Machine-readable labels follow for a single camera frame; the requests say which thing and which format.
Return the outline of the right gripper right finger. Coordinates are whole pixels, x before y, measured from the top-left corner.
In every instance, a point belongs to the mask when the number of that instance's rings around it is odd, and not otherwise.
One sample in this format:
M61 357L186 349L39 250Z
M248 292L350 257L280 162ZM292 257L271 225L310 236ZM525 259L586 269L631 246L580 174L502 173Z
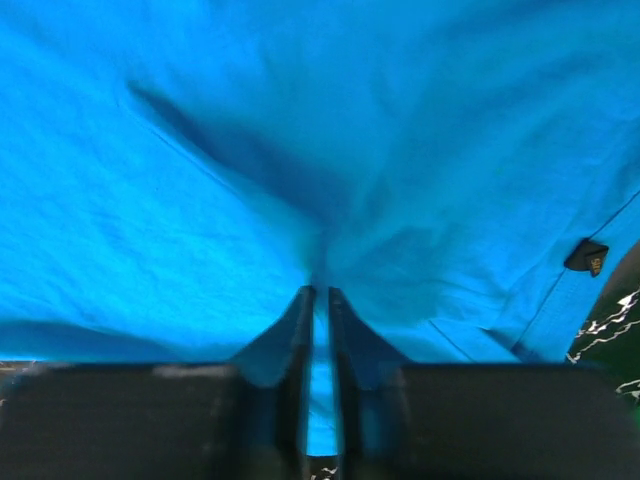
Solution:
M345 479L635 479L639 431L596 371L417 363L328 293Z

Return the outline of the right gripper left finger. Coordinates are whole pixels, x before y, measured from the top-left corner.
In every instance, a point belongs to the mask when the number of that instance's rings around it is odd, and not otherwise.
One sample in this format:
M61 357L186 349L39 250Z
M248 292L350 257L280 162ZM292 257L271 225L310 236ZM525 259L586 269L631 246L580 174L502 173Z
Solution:
M2 387L2 477L305 478L315 296L224 362L22 371Z

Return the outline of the bright blue t shirt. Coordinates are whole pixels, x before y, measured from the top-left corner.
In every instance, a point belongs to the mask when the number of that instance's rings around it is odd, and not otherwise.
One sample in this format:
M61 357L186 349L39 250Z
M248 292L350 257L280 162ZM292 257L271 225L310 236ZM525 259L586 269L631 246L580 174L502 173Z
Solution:
M635 1L1 5L5 360L559 362L638 238Z

